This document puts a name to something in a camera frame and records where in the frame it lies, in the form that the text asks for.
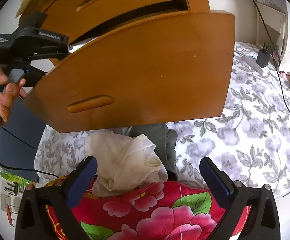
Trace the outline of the person's left hand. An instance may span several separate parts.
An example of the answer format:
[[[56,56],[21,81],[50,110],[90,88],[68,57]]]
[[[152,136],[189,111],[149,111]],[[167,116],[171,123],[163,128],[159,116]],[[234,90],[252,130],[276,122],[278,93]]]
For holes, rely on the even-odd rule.
[[[21,79],[17,84],[7,84],[7,81],[8,77],[4,74],[2,68],[0,67],[0,85],[6,85],[5,92],[0,92],[0,116],[3,124],[7,123],[10,118],[14,101],[20,95],[21,97],[26,96],[26,91],[23,89],[26,83],[25,79]]]

